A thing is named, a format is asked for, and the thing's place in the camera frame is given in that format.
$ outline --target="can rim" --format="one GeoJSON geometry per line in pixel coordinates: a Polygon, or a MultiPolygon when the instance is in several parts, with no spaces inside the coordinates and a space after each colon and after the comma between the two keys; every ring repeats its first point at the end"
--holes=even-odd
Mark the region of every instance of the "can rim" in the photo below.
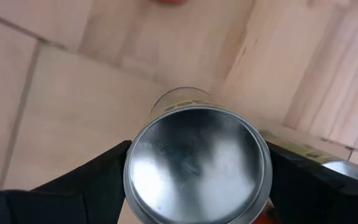
{"type": "Polygon", "coordinates": [[[155,217],[153,217],[153,215],[151,215],[139,203],[139,199],[136,198],[136,196],[135,196],[135,191],[133,189],[133,185],[131,184],[131,181],[129,180],[130,171],[131,171],[131,164],[132,164],[132,159],[131,158],[132,158],[132,154],[134,153],[134,148],[136,147],[137,143],[139,142],[139,139],[155,123],[159,122],[161,119],[166,118],[167,116],[170,116],[170,115],[173,115],[175,113],[182,112],[182,111],[188,111],[188,110],[214,110],[214,111],[218,111],[220,113],[228,114],[229,116],[232,116],[232,117],[238,119],[241,122],[241,124],[245,128],[247,128],[247,130],[250,132],[250,134],[254,138],[255,142],[257,143],[258,150],[260,152],[260,155],[262,156],[262,178],[261,178],[261,181],[259,183],[258,190],[256,191],[254,198],[248,204],[246,209],[244,209],[244,211],[242,213],[240,213],[237,217],[234,217],[231,221],[228,222],[228,223],[235,223],[235,222],[238,221],[239,223],[246,223],[246,222],[252,223],[259,216],[259,214],[262,212],[263,208],[265,207],[265,204],[267,203],[267,200],[269,199],[269,193],[270,193],[270,189],[271,189],[271,186],[272,186],[272,163],[271,163],[271,160],[270,160],[269,148],[267,147],[266,142],[263,140],[263,138],[261,137],[259,132],[252,125],[250,125],[245,119],[241,118],[239,115],[237,115],[237,114],[235,114],[235,113],[233,113],[231,111],[228,111],[228,110],[225,110],[225,109],[222,109],[222,108],[216,108],[216,107],[213,107],[213,106],[208,106],[208,105],[204,105],[204,106],[188,106],[186,108],[179,108],[179,109],[176,109],[176,110],[169,111],[168,113],[165,113],[165,114],[159,116],[158,118],[155,118],[148,125],[146,125],[144,128],[142,128],[142,130],[136,136],[136,138],[133,140],[131,146],[128,149],[127,159],[126,159],[125,165],[124,165],[124,177],[123,177],[124,178],[124,191],[125,191],[127,202],[128,202],[128,205],[129,205],[130,209],[133,211],[135,216],[142,223],[145,223],[145,224],[149,224],[149,223],[162,224],[162,222],[160,222],[155,217]],[[257,213],[255,214],[255,217],[251,218],[251,219],[245,217],[245,214],[255,205],[257,199],[259,199],[259,198],[266,198],[266,199],[265,199],[265,202],[263,202],[261,205],[259,205],[260,208],[257,209],[257,213]]]}

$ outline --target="metal can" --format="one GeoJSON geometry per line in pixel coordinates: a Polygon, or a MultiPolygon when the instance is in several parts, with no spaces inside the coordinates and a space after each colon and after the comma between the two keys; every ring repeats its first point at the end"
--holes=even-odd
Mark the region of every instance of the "metal can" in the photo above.
{"type": "Polygon", "coordinates": [[[197,88],[164,94],[134,139],[127,201],[149,223],[252,223],[272,186],[269,149],[247,121],[197,88]]]}

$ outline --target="metal cap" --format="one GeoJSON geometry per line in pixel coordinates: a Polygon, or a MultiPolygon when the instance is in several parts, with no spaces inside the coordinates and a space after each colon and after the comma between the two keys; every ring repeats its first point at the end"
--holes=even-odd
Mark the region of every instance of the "metal cap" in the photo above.
{"type": "Polygon", "coordinates": [[[250,223],[271,183],[263,139],[217,108],[155,120],[133,142],[124,171],[127,200],[143,223],[250,223]]]}

